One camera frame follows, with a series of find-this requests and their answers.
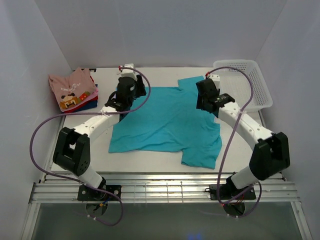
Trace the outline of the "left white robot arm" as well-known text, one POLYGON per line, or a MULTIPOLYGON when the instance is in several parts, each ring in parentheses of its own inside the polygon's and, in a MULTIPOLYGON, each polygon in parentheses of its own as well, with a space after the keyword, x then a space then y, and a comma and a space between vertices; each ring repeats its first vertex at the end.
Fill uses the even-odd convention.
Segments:
POLYGON ((91 143, 123 120, 131 112, 133 102, 146 95, 140 74, 122 74, 118 78, 116 91, 109 96, 98 115, 73 128, 64 127, 58 134, 53 162, 90 186, 88 193, 95 200, 106 195, 106 181, 91 165, 91 143))

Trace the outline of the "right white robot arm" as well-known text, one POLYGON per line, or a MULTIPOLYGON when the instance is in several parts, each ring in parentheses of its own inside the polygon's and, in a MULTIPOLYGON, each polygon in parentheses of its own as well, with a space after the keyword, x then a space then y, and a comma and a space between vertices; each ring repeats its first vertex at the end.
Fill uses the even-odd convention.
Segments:
POLYGON ((241 110, 229 94, 220 94, 212 79, 201 80, 196 87, 197 109, 213 114, 228 124, 232 132, 238 133, 252 149, 248 166, 228 177, 222 186, 217 186, 218 195, 237 199, 248 186, 290 166, 289 140, 283 132, 274 133, 260 125, 241 110))

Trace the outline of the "teal t-shirt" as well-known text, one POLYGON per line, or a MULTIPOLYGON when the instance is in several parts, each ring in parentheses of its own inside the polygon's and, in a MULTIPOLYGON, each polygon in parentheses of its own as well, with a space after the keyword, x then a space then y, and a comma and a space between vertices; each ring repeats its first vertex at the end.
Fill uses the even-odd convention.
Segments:
POLYGON ((196 83, 203 76, 179 79, 176 87, 152 87, 148 99, 138 98, 114 125, 109 153, 130 151, 181 152, 181 164, 214 169, 222 148, 215 117, 196 108, 196 83))

